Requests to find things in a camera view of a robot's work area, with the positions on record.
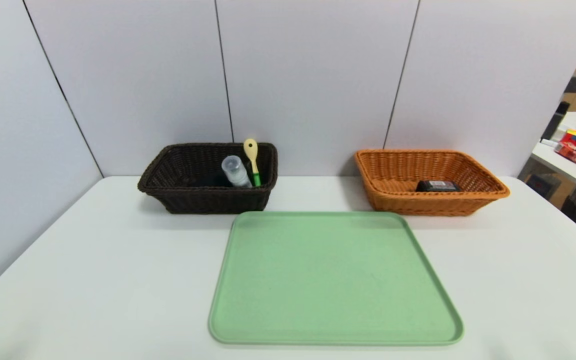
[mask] plastic tray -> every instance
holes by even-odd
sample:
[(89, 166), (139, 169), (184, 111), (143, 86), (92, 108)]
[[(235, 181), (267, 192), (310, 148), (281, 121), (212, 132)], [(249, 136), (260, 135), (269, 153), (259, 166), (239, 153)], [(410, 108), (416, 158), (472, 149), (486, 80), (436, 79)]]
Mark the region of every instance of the plastic tray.
[(441, 346), (464, 327), (406, 221), (389, 212), (245, 212), (208, 326), (226, 344)]

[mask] wicker basket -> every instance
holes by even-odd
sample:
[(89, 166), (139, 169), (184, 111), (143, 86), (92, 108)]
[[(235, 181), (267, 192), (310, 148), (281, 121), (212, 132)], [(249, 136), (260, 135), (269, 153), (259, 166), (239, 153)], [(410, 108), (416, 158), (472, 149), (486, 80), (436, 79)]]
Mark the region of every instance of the wicker basket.
[[(464, 216), (510, 190), (465, 153), (452, 150), (360, 150), (354, 155), (372, 208), (404, 215)], [(460, 192), (416, 192), (418, 182), (455, 182)]]
[(228, 155), (246, 161), (242, 143), (186, 143), (166, 146), (139, 180), (139, 191), (159, 200), (172, 214), (241, 214), (261, 211), (277, 182), (277, 149), (258, 144), (261, 186), (252, 188), (189, 184), (222, 169)]

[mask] tray rim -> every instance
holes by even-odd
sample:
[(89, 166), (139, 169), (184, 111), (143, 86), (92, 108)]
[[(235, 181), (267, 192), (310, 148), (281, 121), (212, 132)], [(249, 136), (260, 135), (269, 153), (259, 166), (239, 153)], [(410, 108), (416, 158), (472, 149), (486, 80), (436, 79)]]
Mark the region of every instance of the tray rim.
[[(434, 282), (435, 287), (439, 292), (439, 296), (441, 300), (444, 302), (446, 307), (448, 308), (448, 312), (453, 319), (455, 325), (455, 335), (444, 341), (302, 341), (302, 340), (272, 340), (272, 341), (237, 341), (231, 340), (222, 337), (219, 335), (218, 331), (215, 328), (214, 324), (214, 311), (215, 306), (217, 304), (217, 299), (219, 297), (219, 293), (221, 290), (222, 280), (224, 278), (224, 273), (226, 271), (226, 259), (230, 254), (231, 244), (235, 226), (238, 222), (242, 221), (242, 219), (246, 219), (250, 216), (281, 216), (281, 215), (318, 215), (318, 216), (351, 216), (351, 215), (359, 215), (359, 214), (379, 214), (384, 217), (390, 217), (400, 223), (402, 227), (406, 230), (408, 237), (410, 238), (414, 249), (417, 251), (419, 258), (423, 262), (423, 265), (426, 268), (426, 271), (432, 278), (432, 282)], [(452, 344), (456, 344), (464, 337), (464, 321), (462, 321), (462, 317), (457, 312), (457, 308), (455, 307), (453, 301), (448, 296), (448, 292), (444, 285), (441, 283), (439, 276), (435, 272), (435, 269), (430, 264), (428, 257), (424, 253), (421, 245), (419, 244), (417, 238), (413, 234), (410, 226), (408, 225), (406, 219), (402, 216), (395, 214), (393, 212), (387, 211), (247, 211), (242, 212), (242, 214), (237, 215), (237, 217), (232, 222), (230, 227), (230, 234), (228, 235), (228, 243), (226, 244), (226, 249), (224, 249), (223, 259), (221, 261), (221, 268), (219, 269), (219, 278), (217, 279), (217, 283), (215, 285), (214, 294), (212, 296), (212, 302), (210, 304), (210, 312), (208, 313), (208, 332), (210, 335), (218, 342), (222, 344), (229, 344), (229, 345), (254, 345), (254, 346), (356, 346), (356, 347), (365, 347), (365, 346), (383, 346), (383, 347), (418, 347), (418, 346), (450, 346)]]

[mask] dark brown basket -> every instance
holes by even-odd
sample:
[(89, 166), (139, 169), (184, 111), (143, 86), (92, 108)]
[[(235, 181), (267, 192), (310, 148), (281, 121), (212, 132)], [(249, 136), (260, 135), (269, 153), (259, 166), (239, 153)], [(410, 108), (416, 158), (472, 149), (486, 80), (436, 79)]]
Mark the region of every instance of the dark brown basket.
[(148, 165), (139, 191), (159, 200), (172, 214), (241, 214), (260, 212), (277, 182), (277, 149), (259, 143), (256, 165), (261, 186), (252, 188), (189, 184), (221, 171), (222, 161), (237, 155), (246, 163), (242, 143), (183, 143), (170, 145)]

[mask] orange wicker basket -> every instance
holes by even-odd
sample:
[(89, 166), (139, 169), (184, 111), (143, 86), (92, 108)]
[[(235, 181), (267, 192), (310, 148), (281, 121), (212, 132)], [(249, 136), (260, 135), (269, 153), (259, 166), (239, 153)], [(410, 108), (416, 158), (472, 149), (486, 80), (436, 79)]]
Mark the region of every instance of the orange wicker basket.
[[(373, 209), (403, 215), (465, 216), (510, 190), (475, 159), (452, 150), (359, 150), (354, 159)], [(418, 182), (455, 182), (459, 192), (416, 192)]]

